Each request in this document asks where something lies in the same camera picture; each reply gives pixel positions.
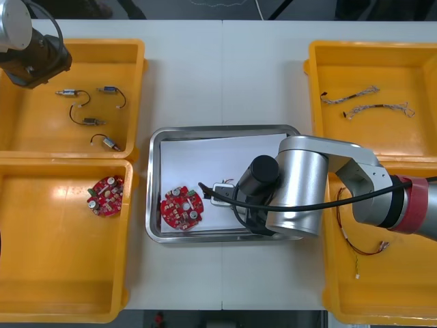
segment metal tray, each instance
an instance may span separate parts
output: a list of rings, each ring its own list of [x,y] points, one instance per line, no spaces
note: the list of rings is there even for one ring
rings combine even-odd
[[[280,234],[260,236],[246,229],[209,230],[193,232],[161,232],[160,220],[160,143],[162,141],[217,139],[247,137],[254,135],[274,135],[300,133],[289,125],[233,125],[233,126],[192,126],[187,128],[161,128],[150,139],[149,166],[147,169],[147,202],[145,209],[145,229],[150,238],[158,243],[204,243],[217,241],[272,241],[296,239]]]

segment yellow plastic bin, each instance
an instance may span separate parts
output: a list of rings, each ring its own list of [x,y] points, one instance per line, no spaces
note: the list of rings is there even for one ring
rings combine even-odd
[[[52,78],[46,85],[26,90],[13,85],[0,72],[0,158],[80,158],[135,160],[135,139],[141,100],[144,43],[122,39],[66,40],[73,64],[71,70]],[[118,87],[127,98],[126,106],[120,94],[104,94],[96,89]],[[98,118],[107,121],[102,126],[81,126],[70,120],[72,103],[82,104],[85,94],[66,98],[55,94],[64,89],[85,90],[91,102],[75,107],[75,120]],[[96,137],[102,133],[122,149],[115,152],[102,145]]]
[[[437,164],[382,164],[390,174],[437,176]],[[336,200],[341,187],[339,179],[330,176],[326,201]],[[346,190],[341,198],[347,197],[350,193]],[[337,223],[336,209],[325,210],[324,307],[349,324],[437,325],[437,243],[358,223],[352,216],[352,205],[341,206],[340,214],[350,242],[359,249],[373,252],[380,241],[390,245],[380,254],[356,255]]]
[[[437,175],[437,44],[315,41],[304,71],[309,75],[314,135],[372,149],[390,174]],[[336,105],[320,100],[323,92],[334,100],[371,85],[380,91]],[[387,108],[365,110],[352,120],[343,116],[358,105],[404,102],[415,111],[413,118]],[[340,187],[339,179],[330,175],[327,202],[335,200]],[[380,241],[390,246],[381,254],[356,256],[341,233],[336,209],[325,210],[326,309],[349,324],[437,325],[437,243],[357,223],[350,205],[340,213],[358,248],[375,251]]]
[[[315,41],[304,65],[309,75],[313,133],[371,148],[381,161],[437,159],[437,44]],[[322,103],[375,85],[341,104]],[[387,108],[343,117],[357,105],[408,102],[413,118]]]
[[[88,188],[124,177],[120,214],[99,217]],[[0,160],[0,322],[107,323],[125,306],[133,184],[125,160]]]

